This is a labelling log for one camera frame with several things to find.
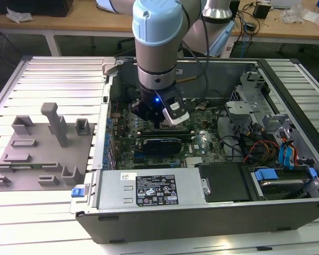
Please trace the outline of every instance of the robotic arm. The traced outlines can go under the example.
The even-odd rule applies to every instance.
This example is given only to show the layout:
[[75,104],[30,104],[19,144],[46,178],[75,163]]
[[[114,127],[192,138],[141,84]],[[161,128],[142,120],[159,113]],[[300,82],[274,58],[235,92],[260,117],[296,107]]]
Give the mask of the robotic arm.
[[214,31],[211,34],[216,35],[211,52],[219,51],[215,45],[222,49],[233,27],[230,0],[97,0],[97,4],[111,12],[133,15],[141,92],[141,99],[132,106],[133,113],[155,126],[164,119],[171,125],[187,120],[188,109],[175,87],[179,45],[188,33],[186,43],[195,42],[198,47],[193,50],[201,51],[198,48],[205,31],[198,19],[202,13],[207,27]]

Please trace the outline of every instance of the warning label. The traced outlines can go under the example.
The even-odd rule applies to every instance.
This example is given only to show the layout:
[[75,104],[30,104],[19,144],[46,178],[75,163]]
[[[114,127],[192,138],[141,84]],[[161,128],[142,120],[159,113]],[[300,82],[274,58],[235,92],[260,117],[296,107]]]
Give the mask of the warning label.
[[136,204],[138,206],[178,205],[175,175],[137,176]]

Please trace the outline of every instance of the motherboard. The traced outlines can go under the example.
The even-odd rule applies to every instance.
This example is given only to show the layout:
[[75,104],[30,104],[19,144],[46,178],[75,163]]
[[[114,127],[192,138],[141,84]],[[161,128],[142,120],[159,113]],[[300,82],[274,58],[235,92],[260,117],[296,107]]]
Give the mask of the motherboard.
[[212,128],[215,109],[203,108],[170,127],[156,129],[131,112],[131,105],[111,105],[115,169],[194,167],[198,163],[226,161],[226,154]]

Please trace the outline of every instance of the blue connector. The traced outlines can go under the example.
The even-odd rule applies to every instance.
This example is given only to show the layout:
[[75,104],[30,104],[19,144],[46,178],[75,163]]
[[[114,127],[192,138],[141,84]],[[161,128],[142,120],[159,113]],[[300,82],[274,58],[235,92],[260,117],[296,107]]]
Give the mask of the blue connector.
[[254,174],[258,181],[278,179],[275,169],[273,168],[262,168],[256,171]]
[[316,170],[315,170],[313,167],[310,167],[310,168],[308,169],[308,171],[309,171],[309,174],[312,176],[313,179],[318,176]]
[[83,198],[85,192],[85,188],[73,188],[71,192],[71,197],[73,198]]

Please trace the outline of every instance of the aluminum extrusion table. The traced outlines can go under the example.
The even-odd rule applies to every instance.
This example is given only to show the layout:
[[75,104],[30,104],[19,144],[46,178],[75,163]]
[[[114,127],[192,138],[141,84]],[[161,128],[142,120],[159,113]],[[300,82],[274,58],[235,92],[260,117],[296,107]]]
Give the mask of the aluminum extrusion table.
[[[13,133],[15,115],[46,122],[40,113],[46,101],[55,101],[67,122],[85,117],[97,124],[104,90],[102,62],[102,57],[22,61],[0,94],[0,156]],[[280,59],[268,63],[305,113],[319,122],[319,84],[300,64]],[[89,157],[86,181],[91,164]],[[319,219],[296,231],[99,245],[69,213],[70,201],[71,191],[0,192],[0,254],[319,254]]]

